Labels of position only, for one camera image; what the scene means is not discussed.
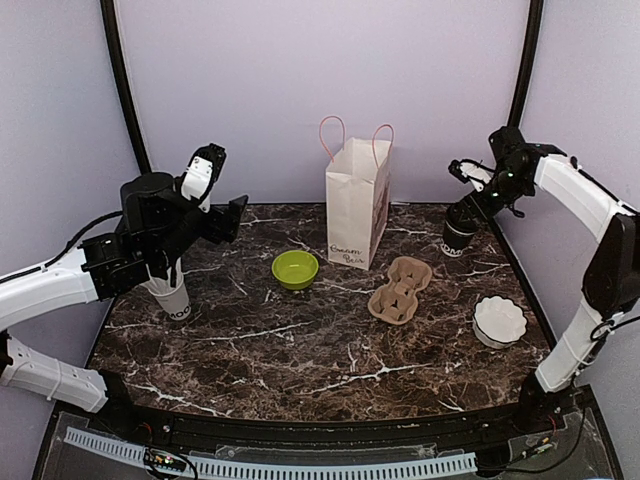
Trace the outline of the white paper takeout bag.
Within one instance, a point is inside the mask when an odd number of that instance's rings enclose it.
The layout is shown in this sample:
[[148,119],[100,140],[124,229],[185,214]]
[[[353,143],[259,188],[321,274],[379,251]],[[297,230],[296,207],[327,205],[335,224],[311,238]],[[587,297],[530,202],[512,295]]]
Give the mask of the white paper takeout bag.
[[325,170],[327,254],[332,263],[367,271],[385,231],[391,196],[394,140],[379,134],[395,130],[380,125],[370,139],[342,136],[339,150],[320,143],[329,156]]

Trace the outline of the black plastic cup lid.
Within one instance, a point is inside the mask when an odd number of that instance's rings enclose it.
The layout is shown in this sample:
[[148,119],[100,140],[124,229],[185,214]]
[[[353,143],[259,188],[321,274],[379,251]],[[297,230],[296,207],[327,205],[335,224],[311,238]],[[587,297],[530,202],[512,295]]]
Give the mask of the black plastic cup lid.
[[464,209],[458,209],[452,205],[446,212],[446,224],[451,230],[460,234],[475,234],[478,231],[478,225],[472,215]]

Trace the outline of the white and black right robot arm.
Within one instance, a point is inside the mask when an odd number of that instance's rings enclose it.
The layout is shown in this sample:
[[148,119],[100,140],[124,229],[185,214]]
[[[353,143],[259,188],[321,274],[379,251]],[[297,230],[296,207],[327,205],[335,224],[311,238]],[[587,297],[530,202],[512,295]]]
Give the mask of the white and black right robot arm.
[[553,144],[530,143],[521,131],[504,126],[488,139],[494,164],[452,160],[449,173],[471,191],[449,206],[442,249],[463,253],[481,221],[509,210],[521,218],[517,200],[543,192],[575,218],[595,251],[582,277],[576,313],[548,356],[529,375],[527,397],[510,413],[521,434],[534,432],[549,416],[542,395],[559,392],[596,359],[608,337],[634,323],[630,312],[639,301],[639,211],[619,199]]

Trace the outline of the black paper coffee cup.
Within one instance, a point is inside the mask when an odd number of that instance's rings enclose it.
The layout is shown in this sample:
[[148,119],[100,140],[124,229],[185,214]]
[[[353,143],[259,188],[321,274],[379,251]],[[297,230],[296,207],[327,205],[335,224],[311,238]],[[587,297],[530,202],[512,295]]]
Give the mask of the black paper coffee cup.
[[462,226],[445,221],[442,234],[441,251],[452,258],[460,257],[478,231],[478,226],[471,222]]

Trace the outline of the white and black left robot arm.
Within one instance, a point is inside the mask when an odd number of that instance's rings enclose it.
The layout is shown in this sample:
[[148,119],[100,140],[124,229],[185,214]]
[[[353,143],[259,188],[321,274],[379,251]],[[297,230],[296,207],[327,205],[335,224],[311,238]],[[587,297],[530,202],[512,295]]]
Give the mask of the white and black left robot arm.
[[181,178],[148,173],[120,189],[116,229],[90,239],[78,232],[58,256],[1,280],[1,383],[90,413],[120,436],[141,427],[140,412],[125,400],[115,374],[64,363],[37,352],[9,328],[71,305],[104,301],[143,286],[172,320],[192,311],[181,257],[198,239],[231,243],[248,198],[216,207],[209,201],[215,181],[188,171]]

